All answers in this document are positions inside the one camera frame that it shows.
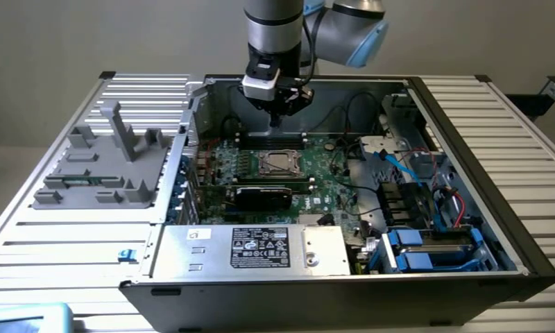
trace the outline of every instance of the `white label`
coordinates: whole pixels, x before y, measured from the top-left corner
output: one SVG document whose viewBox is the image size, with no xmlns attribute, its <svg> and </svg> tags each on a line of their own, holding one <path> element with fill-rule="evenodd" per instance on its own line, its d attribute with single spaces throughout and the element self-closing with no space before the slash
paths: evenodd
<svg viewBox="0 0 555 333">
<path fill-rule="evenodd" d="M 212 229 L 189 229 L 187 230 L 187 239 L 209 239 L 212 238 Z"/>
</svg>

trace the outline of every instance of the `power supply label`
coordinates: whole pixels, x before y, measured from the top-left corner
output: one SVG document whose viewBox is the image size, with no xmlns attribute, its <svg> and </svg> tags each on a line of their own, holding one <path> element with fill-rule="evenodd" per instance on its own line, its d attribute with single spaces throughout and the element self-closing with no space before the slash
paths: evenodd
<svg viewBox="0 0 555 333">
<path fill-rule="evenodd" d="M 233 228 L 231 265 L 233 268 L 288 268 L 288 229 Z"/>
</svg>

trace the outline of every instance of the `label sticker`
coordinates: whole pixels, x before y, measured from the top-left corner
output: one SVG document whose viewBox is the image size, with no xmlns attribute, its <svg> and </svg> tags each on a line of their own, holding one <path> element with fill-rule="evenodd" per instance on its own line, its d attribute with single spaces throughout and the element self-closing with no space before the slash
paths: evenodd
<svg viewBox="0 0 555 333">
<path fill-rule="evenodd" d="M 233 268 L 289 267 L 287 228 L 232 229 L 231 266 Z"/>
<path fill-rule="evenodd" d="M 187 230 L 187 239 L 196 240 L 196 239 L 209 239 L 212 238 L 212 229 L 189 229 Z"/>
</svg>

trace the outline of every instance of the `green circuit board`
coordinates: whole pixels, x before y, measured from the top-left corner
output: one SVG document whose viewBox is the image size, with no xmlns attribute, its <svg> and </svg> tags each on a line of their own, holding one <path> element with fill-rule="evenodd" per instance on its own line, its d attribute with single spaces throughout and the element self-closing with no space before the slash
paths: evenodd
<svg viewBox="0 0 555 333">
<path fill-rule="evenodd" d="M 357 213 L 357 207 L 349 205 L 348 212 L 343 209 L 343 204 L 355 195 L 352 189 L 341 186 L 331 174 L 329 164 L 336 151 L 328 151 L 325 144 L 333 144 L 333 139 L 328 137 L 309 137 L 305 148 L 296 151 L 300 154 L 299 167 L 301 174 L 292 175 L 292 178 L 308 177 L 315 178 L 312 191 L 308 193 L 293 193 L 292 204 L 288 210 L 279 212 L 239 212 L 233 203 L 227 199 L 229 191 L 239 186 L 233 179 L 245 174 L 245 176 L 259 177 L 259 157 L 244 158 L 247 155 L 263 155 L 263 151 L 240 150 L 231 142 L 223 141 L 209 150 L 215 157 L 209 163 L 209 168 L 216 172 L 215 184 L 205 181 L 200 186 L 200 220 L 203 224 L 295 224 L 301 220 L 317 218 L 325 214 L 333 215 L 335 224 L 341 226 L 345 241 L 357 242 L 353 236 L 357 227 L 359 218 L 349 213 Z M 339 152 L 333 164 L 343 165 L 343 154 Z M 348 177 L 339 177 L 340 181 L 349 183 Z M 275 185 L 293 187 L 284 182 L 276 182 Z"/>
</svg>

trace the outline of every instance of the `robotic arm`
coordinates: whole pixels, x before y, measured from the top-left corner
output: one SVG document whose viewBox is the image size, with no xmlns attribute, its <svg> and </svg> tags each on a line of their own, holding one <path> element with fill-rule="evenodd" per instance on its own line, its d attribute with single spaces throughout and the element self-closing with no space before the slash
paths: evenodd
<svg viewBox="0 0 555 333">
<path fill-rule="evenodd" d="M 245 0 L 244 12 L 249 63 L 239 90 L 277 127 L 312 102 L 317 58 L 349 67 L 373 58 L 388 27 L 384 7 L 380 0 L 335 0 L 332 8 L 324 0 Z M 309 66 L 304 79 L 300 63 Z"/>
</svg>

